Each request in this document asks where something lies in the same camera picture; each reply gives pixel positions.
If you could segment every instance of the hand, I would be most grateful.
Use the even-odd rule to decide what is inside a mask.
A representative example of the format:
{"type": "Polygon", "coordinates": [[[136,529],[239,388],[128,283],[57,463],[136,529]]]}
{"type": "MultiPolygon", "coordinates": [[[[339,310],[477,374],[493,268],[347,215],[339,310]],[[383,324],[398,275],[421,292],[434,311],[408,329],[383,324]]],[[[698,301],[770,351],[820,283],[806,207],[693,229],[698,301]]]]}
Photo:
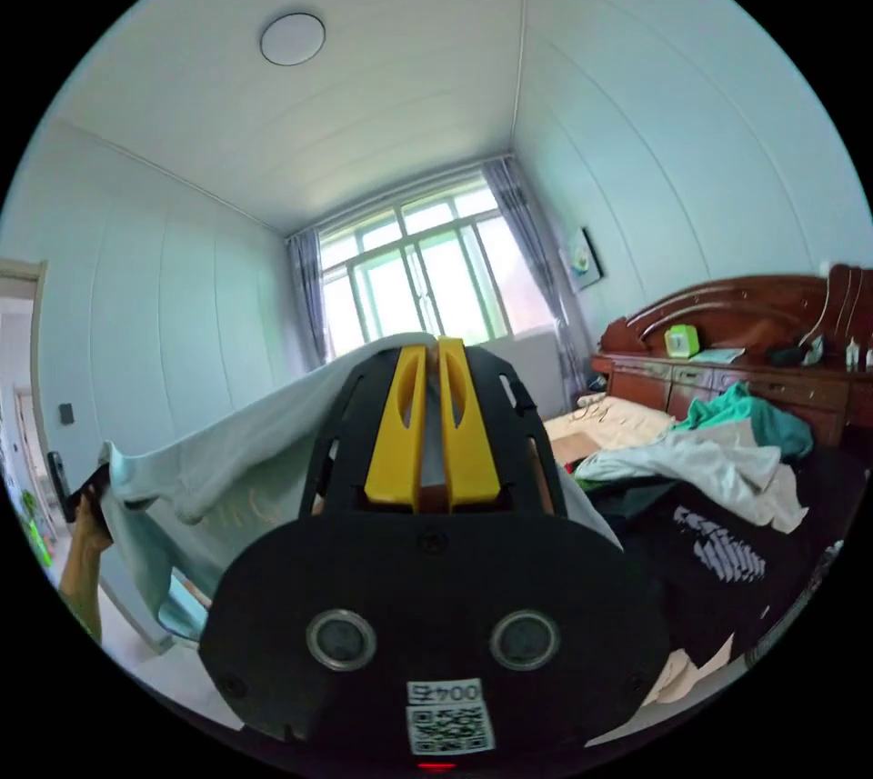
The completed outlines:
{"type": "Polygon", "coordinates": [[[101,554],[112,545],[112,537],[100,526],[94,515],[94,507],[91,505],[92,498],[85,489],[82,499],[75,511],[74,541],[83,548],[90,549],[96,554],[101,554]]]}

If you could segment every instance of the wall picture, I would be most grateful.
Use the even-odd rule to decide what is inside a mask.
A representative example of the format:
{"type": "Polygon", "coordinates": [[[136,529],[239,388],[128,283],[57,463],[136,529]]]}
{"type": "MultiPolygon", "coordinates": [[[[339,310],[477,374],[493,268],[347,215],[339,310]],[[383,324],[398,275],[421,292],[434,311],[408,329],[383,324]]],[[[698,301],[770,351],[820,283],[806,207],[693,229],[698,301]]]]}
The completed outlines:
{"type": "Polygon", "coordinates": [[[585,227],[578,227],[567,244],[567,270],[574,291],[581,291],[603,278],[585,227]]]}

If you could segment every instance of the curtain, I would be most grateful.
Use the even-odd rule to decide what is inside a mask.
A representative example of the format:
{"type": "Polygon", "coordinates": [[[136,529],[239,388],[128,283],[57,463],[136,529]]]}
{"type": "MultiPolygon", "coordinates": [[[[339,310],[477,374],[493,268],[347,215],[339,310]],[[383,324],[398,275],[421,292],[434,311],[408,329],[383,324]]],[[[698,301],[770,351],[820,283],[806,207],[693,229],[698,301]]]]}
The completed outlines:
{"type": "Polygon", "coordinates": [[[548,262],[546,249],[530,212],[530,205],[522,191],[515,162],[509,158],[499,158],[485,164],[482,173],[497,200],[509,230],[515,237],[521,254],[527,261],[527,266],[539,286],[543,299],[555,318],[564,396],[567,410],[570,411],[576,408],[577,397],[585,393],[586,379],[570,338],[567,310],[558,289],[555,271],[548,262]]]}
{"type": "Polygon", "coordinates": [[[310,229],[292,236],[288,240],[288,254],[295,274],[297,291],[302,292],[306,303],[306,317],[312,333],[316,366],[321,366],[327,360],[327,326],[318,233],[310,229]]]}

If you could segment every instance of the green alarm clock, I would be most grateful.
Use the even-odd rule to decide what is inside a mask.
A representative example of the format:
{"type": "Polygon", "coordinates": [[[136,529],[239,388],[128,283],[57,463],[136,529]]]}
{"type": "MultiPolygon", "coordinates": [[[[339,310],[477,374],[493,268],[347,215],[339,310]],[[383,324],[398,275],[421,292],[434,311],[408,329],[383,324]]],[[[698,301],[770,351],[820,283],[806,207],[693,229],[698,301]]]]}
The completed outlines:
{"type": "Polygon", "coordinates": [[[673,325],[664,334],[664,342],[671,358],[690,358],[700,351],[697,329],[693,325],[673,325]]]}

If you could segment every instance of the label sticker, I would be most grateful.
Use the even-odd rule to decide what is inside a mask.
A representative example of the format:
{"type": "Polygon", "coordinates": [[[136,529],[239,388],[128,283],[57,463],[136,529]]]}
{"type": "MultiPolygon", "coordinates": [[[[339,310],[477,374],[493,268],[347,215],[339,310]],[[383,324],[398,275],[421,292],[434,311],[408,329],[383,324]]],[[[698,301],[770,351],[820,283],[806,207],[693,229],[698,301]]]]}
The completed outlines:
{"type": "Polygon", "coordinates": [[[413,754],[472,754],[495,748],[481,679],[406,684],[413,754]]]}

